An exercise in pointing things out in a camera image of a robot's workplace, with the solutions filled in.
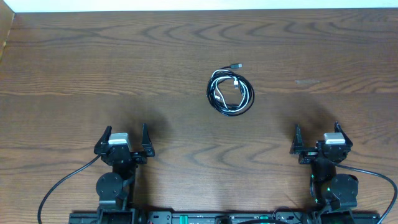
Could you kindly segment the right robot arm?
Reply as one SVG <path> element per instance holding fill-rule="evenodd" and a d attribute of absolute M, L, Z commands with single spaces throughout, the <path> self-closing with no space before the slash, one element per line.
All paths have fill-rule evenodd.
<path fill-rule="evenodd" d="M 336 173 L 336 166 L 347 158 L 352 146 L 338 122 L 334 124 L 334 131 L 325 133 L 314 147 L 305 146 L 301 129 L 295 125 L 290 153 L 298 155 L 299 164 L 311 167 L 310 194 L 318 206 L 309 216 L 314 223 L 322 223 L 324 214 L 348 212 L 358 204 L 358 179 Z"/>

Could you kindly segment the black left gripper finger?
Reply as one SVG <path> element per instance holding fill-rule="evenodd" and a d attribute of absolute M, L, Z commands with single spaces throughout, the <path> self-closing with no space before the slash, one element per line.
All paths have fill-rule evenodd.
<path fill-rule="evenodd" d="M 144 123 L 142 125 L 142 142 L 141 145 L 145 152 L 153 152 L 153 145 L 149 137 L 149 132 L 147 125 Z"/>
<path fill-rule="evenodd" d="M 109 143 L 109 137 L 111 135 L 112 126 L 107 126 L 104 130 L 103 135 L 96 143 L 96 150 L 105 150 Z"/>

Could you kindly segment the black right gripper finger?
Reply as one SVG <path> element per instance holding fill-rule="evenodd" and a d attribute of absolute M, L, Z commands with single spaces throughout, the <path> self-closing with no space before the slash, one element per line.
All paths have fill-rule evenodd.
<path fill-rule="evenodd" d="M 303 151 L 303 139 L 301 135 L 301 129 L 298 124 L 295 125 L 294 139 L 291 145 L 292 154 L 300 154 Z"/>
<path fill-rule="evenodd" d="M 351 141 L 351 139 L 345 134 L 345 132 L 343 131 L 343 129 L 341 128 L 339 122 L 335 121 L 334 123 L 334 130 L 336 133 L 341 133 L 345 139 L 345 144 L 349 147 L 353 146 L 353 143 Z"/>

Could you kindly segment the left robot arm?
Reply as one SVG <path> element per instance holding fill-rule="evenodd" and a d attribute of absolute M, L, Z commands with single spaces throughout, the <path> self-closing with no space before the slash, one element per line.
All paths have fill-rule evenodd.
<path fill-rule="evenodd" d="M 155 156 L 147 125 L 142 125 L 143 150 L 133 151 L 128 133 L 112 133 L 107 126 L 94 153 L 112 167 L 96 183 L 99 196 L 97 223 L 147 223 L 146 213 L 132 204 L 136 169 Z"/>

